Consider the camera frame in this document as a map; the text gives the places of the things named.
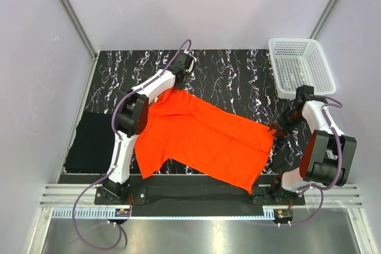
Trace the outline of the orange t-shirt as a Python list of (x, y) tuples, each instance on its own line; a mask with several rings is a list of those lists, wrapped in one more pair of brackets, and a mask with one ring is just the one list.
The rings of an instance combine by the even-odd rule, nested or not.
[(147, 126), (135, 143), (143, 178), (173, 159), (252, 192), (273, 147), (267, 126), (176, 88), (159, 95), (148, 111)]

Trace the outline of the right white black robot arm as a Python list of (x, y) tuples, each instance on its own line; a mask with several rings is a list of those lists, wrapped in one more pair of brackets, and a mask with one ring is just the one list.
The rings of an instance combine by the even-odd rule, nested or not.
[(269, 197), (274, 203), (284, 205), (303, 196), (310, 188), (325, 191), (346, 184), (357, 141), (336, 125), (329, 112), (331, 106), (341, 108), (342, 104), (327, 96), (315, 95), (312, 86), (302, 85), (296, 90), (292, 106), (270, 125), (268, 131), (274, 137), (290, 135), (303, 121), (311, 131), (299, 167), (273, 180)]

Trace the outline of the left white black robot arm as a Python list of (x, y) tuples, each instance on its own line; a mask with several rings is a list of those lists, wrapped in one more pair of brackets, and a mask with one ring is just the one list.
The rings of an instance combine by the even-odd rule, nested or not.
[(148, 108), (163, 92), (182, 84), (193, 72), (196, 59), (189, 51), (175, 54), (173, 59), (152, 77), (133, 87), (119, 101), (111, 117), (114, 150), (107, 178), (102, 188), (116, 204), (128, 198), (130, 161), (138, 136), (148, 123)]

